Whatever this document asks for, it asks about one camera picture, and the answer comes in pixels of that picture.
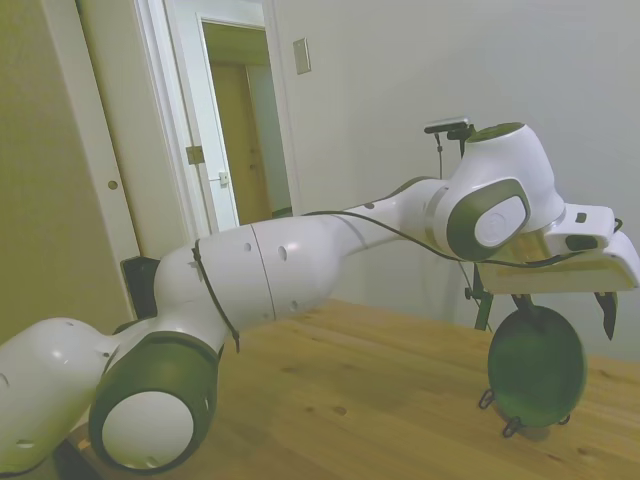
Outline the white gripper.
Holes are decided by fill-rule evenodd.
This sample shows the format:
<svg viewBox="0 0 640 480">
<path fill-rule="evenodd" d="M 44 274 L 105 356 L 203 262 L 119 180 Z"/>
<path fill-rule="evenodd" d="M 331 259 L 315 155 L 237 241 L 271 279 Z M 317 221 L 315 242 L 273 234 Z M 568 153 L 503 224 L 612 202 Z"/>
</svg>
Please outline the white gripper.
<svg viewBox="0 0 640 480">
<path fill-rule="evenodd" d="M 618 291 L 639 287 L 639 255 L 616 224 L 611 208 L 569 204 L 554 222 L 514 238 L 501 258 L 506 264 L 480 264 L 491 293 L 595 293 L 603 328 L 614 337 Z M 511 296 L 514 315 L 534 323 L 538 307 L 529 294 Z"/>
</svg>

